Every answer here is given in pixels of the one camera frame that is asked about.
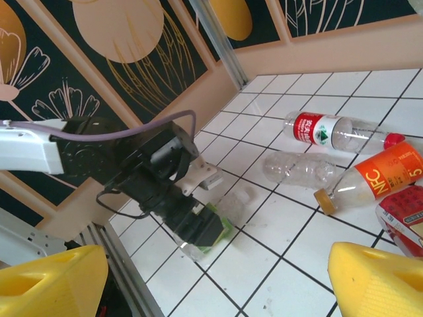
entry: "robotic arm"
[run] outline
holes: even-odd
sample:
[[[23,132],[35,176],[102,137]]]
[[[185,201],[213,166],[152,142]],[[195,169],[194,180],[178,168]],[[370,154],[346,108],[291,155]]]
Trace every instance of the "robotic arm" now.
[[[120,130],[104,118],[73,117],[34,122],[66,133],[96,135]],[[0,169],[89,176],[102,194],[125,193],[139,203],[141,219],[154,211],[183,241],[213,246],[223,231],[220,218],[192,197],[222,181],[221,171],[206,163],[190,136],[174,122],[120,139],[69,141],[46,132],[0,126]]]

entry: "white tile floor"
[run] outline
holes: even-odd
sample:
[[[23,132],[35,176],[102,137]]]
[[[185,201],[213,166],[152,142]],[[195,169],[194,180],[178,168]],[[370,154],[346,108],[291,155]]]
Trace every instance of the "white tile floor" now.
[[[350,241],[401,251],[383,234],[375,203],[324,216],[313,190],[275,185],[261,161],[276,150],[328,152],[340,171],[363,156],[328,151],[281,134],[294,110],[352,116],[423,142],[423,71],[261,76],[196,137],[204,158],[225,171],[203,203],[237,188],[254,193],[242,227],[200,263],[189,260],[157,218],[111,220],[165,316],[340,316],[327,274],[330,247]],[[124,212],[139,213],[131,202]]]

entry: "purple cable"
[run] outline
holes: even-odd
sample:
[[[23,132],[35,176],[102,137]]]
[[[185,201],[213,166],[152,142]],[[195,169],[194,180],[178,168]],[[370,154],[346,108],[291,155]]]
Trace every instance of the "purple cable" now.
[[[70,141],[80,141],[80,142],[99,142],[99,141],[109,141],[114,139],[120,139],[123,137],[130,137],[131,135],[135,135],[147,130],[154,129],[155,127],[159,127],[162,124],[167,122],[173,121],[175,119],[179,119],[184,116],[192,116],[192,123],[191,123],[191,138],[194,140],[194,136],[196,133],[196,113],[193,110],[185,110],[181,112],[177,112],[175,114],[171,114],[166,116],[162,119],[156,120],[154,122],[146,123],[140,127],[135,127],[133,129],[127,129],[119,132],[113,133],[105,133],[105,134],[95,134],[95,135],[79,135],[79,134],[72,134],[60,131],[53,127],[46,127],[44,125],[34,124],[31,122],[16,122],[11,121],[9,123],[10,127],[21,127],[23,129],[35,130],[44,133],[49,133],[51,135],[55,135],[56,137],[61,137],[62,139],[70,140]],[[0,126],[7,126],[0,120]]]

